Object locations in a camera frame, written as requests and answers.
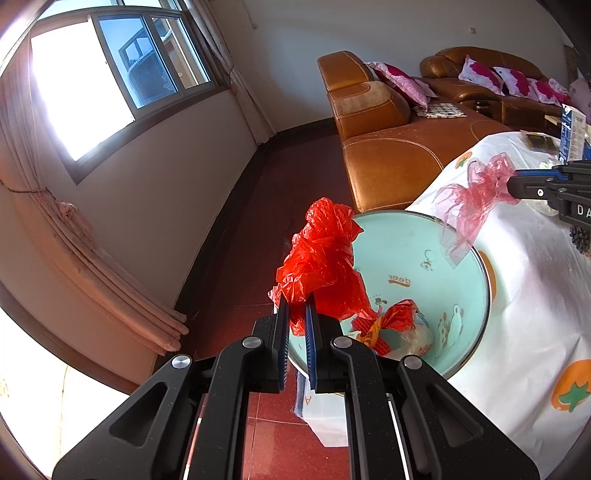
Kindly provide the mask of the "black foam fruit net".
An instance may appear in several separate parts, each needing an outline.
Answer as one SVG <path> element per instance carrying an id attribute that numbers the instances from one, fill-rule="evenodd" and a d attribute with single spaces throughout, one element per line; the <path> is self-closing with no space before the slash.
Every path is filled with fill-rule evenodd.
<path id="1" fill-rule="evenodd" d="M 570 227 L 570 239 L 576 250 L 586 256 L 591 256 L 591 233 L 579 226 Z"/>

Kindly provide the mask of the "clear plastic bag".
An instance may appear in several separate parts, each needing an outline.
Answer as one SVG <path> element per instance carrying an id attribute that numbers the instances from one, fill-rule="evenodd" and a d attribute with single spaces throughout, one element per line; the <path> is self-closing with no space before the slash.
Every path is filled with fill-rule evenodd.
<path id="1" fill-rule="evenodd" d="M 394 360 L 401 360 L 407 355 L 422 357 L 431 350 L 433 344 L 433 332 L 428 323 L 419 318 L 413 328 L 398 333 L 397 338 L 391 344 L 391 351 L 385 357 Z"/>

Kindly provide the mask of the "red orange blue wrapper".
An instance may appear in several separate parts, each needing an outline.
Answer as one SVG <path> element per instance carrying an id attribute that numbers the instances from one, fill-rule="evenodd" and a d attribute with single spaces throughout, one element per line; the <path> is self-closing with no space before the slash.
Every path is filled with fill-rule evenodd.
<path id="1" fill-rule="evenodd" d="M 352 321 L 352 329 L 358 333 L 356 340 L 361 343 L 367 336 L 381 337 L 382 331 L 405 332 L 414 327 L 417 312 L 418 307 L 413 300 L 401 300 L 393 304 L 385 313 L 380 313 L 375 319 L 356 316 Z"/>

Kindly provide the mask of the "pink transparent plastic bag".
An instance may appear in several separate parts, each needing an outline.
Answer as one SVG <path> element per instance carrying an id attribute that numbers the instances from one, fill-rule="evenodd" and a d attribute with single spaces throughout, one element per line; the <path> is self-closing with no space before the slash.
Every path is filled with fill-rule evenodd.
<path id="1" fill-rule="evenodd" d="M 443 222 L 440 242 L 454 267 L 472 249 L 489 214 L 498 204 L 514 206 L 520 202 L 508 191 L 508 181 L 515 173 L 513 162 L 503 152 L 488 163 L 471 161 L 466 185 L 454 183 L 437 192 L 436 214 Z"/>

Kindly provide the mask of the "red plastic bag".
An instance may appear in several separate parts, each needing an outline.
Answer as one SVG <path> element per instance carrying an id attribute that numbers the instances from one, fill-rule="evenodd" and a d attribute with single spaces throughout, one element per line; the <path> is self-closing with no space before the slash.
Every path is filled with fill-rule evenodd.
<path id="1" fill-rule="evenodd" d="M 353 241 L 363 229 L 353 221 L 349 206 L 321 198 L 305 215 L 307 224 L 291 239 L 291 250 L 276 270 L 276 285 L 269 292 L 274 305 L 286 300 L 290 332 L 304 336 L 304 306 L 315 298 L 322 315 L 344 321 L 352 316 L 373 320 L 361 274 L 353 269 Z"/>

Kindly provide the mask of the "red foam fruit net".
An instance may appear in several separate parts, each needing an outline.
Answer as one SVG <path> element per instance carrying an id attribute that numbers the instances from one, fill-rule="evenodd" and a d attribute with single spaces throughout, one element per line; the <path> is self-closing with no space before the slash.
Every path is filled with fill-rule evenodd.
<path id="1" fill-rule="evenodd" d="M 392 351 L 389 344 L 380 336 L 367 336 L 362 340 L 362 343 L 370 347 L 379 356 L 387 356 Z"/>

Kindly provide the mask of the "teal cartoon trash bin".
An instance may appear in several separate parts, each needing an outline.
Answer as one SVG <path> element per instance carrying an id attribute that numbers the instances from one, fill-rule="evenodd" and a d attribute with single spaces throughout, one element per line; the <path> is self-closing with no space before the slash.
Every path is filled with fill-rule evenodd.
<path id="1" fill-rule="evenodd" d="M 485 263 L 472 249 L 453 265 L 441 236 L 455 232 L 437 218 L 411 211 L 384 210 L 356 215 L 363 232 L 353 241 L 353 268 L 365 283 L 374 310 L 410 299 L 417 320 L 434 342 L 424 359 L 449 379 L 475 353 L 492 304 Z"/>

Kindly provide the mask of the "pink garment on chair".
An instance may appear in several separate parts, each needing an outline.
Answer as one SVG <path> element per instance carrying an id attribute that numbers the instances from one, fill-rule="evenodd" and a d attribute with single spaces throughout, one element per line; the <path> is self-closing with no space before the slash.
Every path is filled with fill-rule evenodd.
<path id="1" fill-rule="evenodd" d="M 586 122 L 591 124 L 591 91 L 585 78 L 578 78 L 569 86 L 572 106 L 586 116 Z"/>

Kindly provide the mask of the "pink white pillow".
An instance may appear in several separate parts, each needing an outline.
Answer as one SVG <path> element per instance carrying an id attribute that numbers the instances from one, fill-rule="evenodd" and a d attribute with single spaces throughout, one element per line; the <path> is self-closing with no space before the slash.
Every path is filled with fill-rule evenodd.
<path id="1" fill-rule="evenodd" d="M 517 69 L 496 66 L 494 71 L 501 77 L 510 96 L 537 101 L 538 97 L 529 79 Z"/>
<path id="2" fill-rule="evenodd" d="M 534 100 L 546 105 L 562 106 L 563 104 L 571 104 L 569 91 L 557 80 L 553 78 L 548 80 L 529 78 L 528 82 Z"/>
<path id="3" fill-rule="evenodd" d="M 484 87 L 496 95 L 504 96 L 504 82 L 501 77 L 491 68 L 466 56 L 463 68 L 458 75 L 462 81 Z"/>

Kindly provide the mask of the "pink white pillow middle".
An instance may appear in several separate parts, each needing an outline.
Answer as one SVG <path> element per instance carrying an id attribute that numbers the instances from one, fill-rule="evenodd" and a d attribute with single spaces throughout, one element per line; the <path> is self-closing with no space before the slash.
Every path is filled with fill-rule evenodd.
<path id="1" fill-rule="evenodd" d="M 510 96 L 537 101 L 538 97 L 529 79 L 517 69 L 496 66 L 494 71 L 501 77 Z"/>

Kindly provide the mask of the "pink white pillow left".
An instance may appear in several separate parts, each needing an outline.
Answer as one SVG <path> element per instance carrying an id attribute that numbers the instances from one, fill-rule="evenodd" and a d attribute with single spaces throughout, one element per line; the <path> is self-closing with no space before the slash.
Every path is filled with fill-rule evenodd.
<path id="1" fill-rule="evenodd" d="M 462 81 L 484 87 L 496 95 L 504 96 L 504 82 L 501 77 L 491 68 L 466 56 L 463 68 L 458 75 Z"/>

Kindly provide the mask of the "checkered cloth on sofa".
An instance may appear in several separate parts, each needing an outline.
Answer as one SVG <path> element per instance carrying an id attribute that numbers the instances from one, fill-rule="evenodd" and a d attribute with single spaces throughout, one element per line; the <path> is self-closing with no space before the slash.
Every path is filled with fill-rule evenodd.
<path id="1" fill-rule="evenodd" d="M 432 102 L 426 107 L 417 105 L 414 111 L 419 117 L 427 119 L 465 118 L 467 114 L 456 104 L 450 102 Z"/>

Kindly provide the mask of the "brown leather back sofa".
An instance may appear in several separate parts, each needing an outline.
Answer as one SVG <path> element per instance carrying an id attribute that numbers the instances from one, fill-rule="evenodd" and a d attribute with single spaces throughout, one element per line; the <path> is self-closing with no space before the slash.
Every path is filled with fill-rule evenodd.
<path id="1" fill-rule="evenodd" d="M 530 61 L 480 47 L 453 47 L 422 59 L 422 79 L 451 99 L 514 130 L 551 132 L 549 116 L 571 103 L 568 90 Z"/>

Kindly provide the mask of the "brown leather chaise sofa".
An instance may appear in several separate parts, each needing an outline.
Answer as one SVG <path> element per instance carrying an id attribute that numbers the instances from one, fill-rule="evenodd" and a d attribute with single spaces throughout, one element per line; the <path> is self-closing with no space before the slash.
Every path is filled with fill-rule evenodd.
<path id="1" fill-rule="evenodd" d="M 467 107 L 463 117 L 417 116 L 349 51 L 318 58 L 356 212 L 405 209 L 457 157 L 508 127 Z"/>

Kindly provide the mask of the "pink curtain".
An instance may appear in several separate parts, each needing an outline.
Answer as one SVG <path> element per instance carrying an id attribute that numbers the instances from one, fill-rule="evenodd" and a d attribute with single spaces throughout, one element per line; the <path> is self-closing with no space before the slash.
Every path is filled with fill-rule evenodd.
<path id="1" fill-rule="evenodd" d="M 176 352 L 188 329 L 185 315 L 153 299 L 96 240 L 72 203 L 43 178 L 52 152 L 36 114 L 32 46 L 25 40 L 1 76 L 1 185 L 42 258 L 135 341 L 163 355 Z"/>
<path id="2" fill-rule="evenodd" d="M 228 78 L 229 88 L 235 95 L 238 107 L 242 112 L 247 127 L 249 127 L 250 134 L 252 134 L 253 141 L 257 145 L 266 143 L 276 135 L 276 130 L 270 124 L 262 105 L 256 99 L 256 95 L 250 89 L 242 73 L 235 66 L 235 60 L 230 53 L 228 43 L 225 41 L 209 2 L 190 0 L 185 1 L 185 5 L 195 24 L 197 24 L 201 35 L 204 36 L 213 56 L 221 64 L 221 68 Z"/>

